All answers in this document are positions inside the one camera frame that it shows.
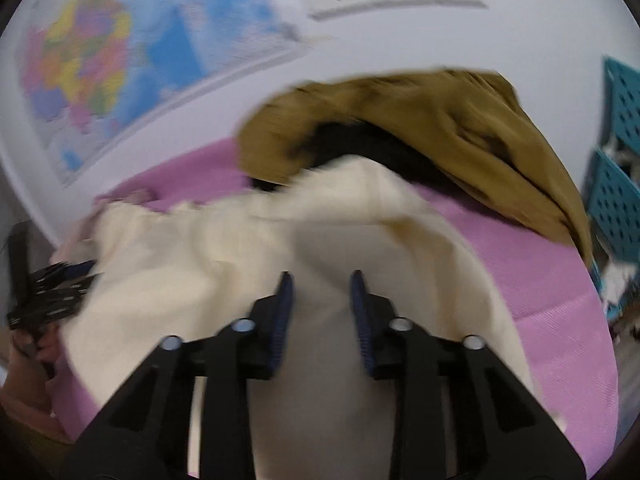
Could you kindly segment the person's left hand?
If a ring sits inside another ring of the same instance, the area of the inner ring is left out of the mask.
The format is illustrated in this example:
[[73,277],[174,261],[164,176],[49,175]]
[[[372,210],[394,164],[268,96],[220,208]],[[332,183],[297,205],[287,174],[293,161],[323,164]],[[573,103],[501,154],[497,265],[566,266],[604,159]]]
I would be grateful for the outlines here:
[[11,350],[6,381],[1,387],[1,406],[13,420],[55,441],[68,437],[53,415],[48,390],[50,378],[44,370],[61,356],[58,323],[49,324],[35,339],[24,330],[11,334]]

